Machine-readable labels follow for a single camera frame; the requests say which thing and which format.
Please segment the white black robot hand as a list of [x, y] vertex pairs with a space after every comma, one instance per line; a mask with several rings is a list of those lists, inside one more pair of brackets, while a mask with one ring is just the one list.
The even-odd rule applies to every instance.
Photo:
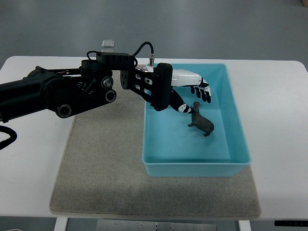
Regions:
[[184, 102], [181, 96], [174, 90], [174, 87], [190, 87], [191, 93], [196, 94], [204, 102], [211, 103], [211, 89], [203, 77], [197, 73], [173, 69], [169, 105], [180, 113], [194, 114], [196, 106], [190, 107]]

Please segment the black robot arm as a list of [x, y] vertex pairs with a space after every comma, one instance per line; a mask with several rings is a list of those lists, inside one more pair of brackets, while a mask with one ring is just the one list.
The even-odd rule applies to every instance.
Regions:
[[137, 67], [134, 54], [96, 52], [96, 58], [82, 60], [79, 68], [45, 69], [36, 67], [21, 80], [1, 84], [0, 120], [51, 110], [67, 118], [112, 103], [114, 71], [120, 72], [123, 89], [140, 95], [157, 111], [168, 108], [173, 68], [154, 65], [153, 71]]

